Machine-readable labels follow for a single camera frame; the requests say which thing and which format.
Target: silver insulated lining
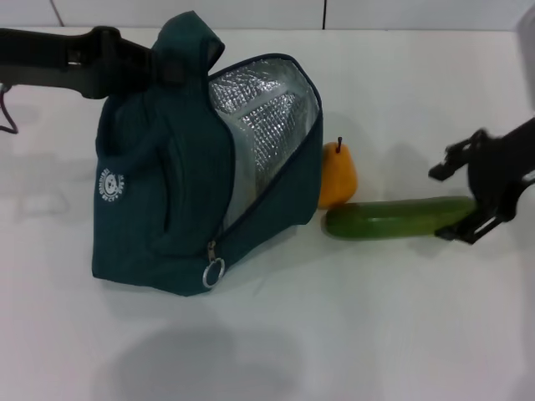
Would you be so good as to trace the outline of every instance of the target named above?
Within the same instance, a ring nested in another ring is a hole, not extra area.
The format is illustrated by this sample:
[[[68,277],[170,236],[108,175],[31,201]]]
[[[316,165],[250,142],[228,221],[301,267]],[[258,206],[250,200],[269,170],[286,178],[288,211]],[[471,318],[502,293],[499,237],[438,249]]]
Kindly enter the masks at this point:
[[[258,60],[213,79],[210,98],[231,129],[242,163],[237,169],[245,170],[245,182],[254,182],[239,207],[243,212],[311,130],[318,100],[295,64],[281,58]]]

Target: bag strap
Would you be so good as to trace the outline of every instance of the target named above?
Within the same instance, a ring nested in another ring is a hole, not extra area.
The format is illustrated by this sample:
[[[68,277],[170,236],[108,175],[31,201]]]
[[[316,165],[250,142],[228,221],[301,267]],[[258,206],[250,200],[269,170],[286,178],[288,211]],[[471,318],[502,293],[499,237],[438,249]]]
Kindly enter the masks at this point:
[[[208,71],[221,57],[225,45],[216,34],[194,12],[183,13],[164,25],[158,40],[153,46],[158,74],[163,78],[161,82],[184,82],[195,78],[206,79]],[[128,174],[139,169],[153,155],[154,151],[163,145],[170,137],[169,127],[165,126],[165,116],[158,118],[158,107],[155,107],[155,118],[152,119],[149,131],[144,138],[127,154],[114,155],[109,148],[109,137],[115,128],[115,116],[122,107],[140,107],[146,100],[156,102],[160,100],[160,89],[177,88],[181,86],[168,84],[154,84],[143,94],[127,96],[110,96],[99,122],[96,140],[96,152],[99,162],[116,174]]]

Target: zipper pull ring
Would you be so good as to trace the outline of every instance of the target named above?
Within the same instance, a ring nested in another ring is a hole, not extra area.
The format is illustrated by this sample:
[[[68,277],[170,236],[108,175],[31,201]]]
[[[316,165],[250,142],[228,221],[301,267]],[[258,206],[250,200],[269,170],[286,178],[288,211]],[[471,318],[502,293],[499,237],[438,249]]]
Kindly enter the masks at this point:
[[[204,269],[204,273],[202,273],[202,285],[205,288],[213,288],[225,275],[225,261],[216,256],[216,242],[210,241],[208,242],[208,261],[210,264]],[[217,280],[213,282],[212,284],[208,283],[208,274],[210,273],[211,269],[215,266],[219,265],[219,274],[217,275]]]

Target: metal ring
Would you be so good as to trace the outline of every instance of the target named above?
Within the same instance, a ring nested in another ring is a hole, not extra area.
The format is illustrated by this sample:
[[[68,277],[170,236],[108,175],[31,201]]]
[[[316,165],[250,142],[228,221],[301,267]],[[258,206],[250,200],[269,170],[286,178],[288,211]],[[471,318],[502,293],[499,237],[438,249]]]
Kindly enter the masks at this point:
[[[214,266],[219,262],[220,268],[219,268],[219,274],[217,275],[217,280],[213,284],[208,284],[208,273],[211,270],[211,267]],[[212,261],[208,266],[206,266],[206,269],[204,269],[204,273],[202,273],[202,285],[206,288],[213,288],[225,275],[225,261],[222,260],[220,257],[218,257],[216,260]]]

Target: black cable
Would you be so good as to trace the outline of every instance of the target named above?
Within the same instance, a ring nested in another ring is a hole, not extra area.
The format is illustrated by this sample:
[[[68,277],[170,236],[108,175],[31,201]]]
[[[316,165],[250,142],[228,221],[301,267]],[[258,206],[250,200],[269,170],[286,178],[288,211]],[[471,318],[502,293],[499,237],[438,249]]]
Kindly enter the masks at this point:
[[[9,134],[18,134],[18,128],[15,124],[15,121],[11,118],[11,115],[8,113],[8,109],[6,108],[6,104],[4,102],[4,95],[9,91],[10,88],[7,86],[3,86],[0,84],[0,109],[3,112],[3,115],[6,117],[6,120],[11,125],[11,128],[4,127],[3,125],[0,125],[0,131],[8,132]]]

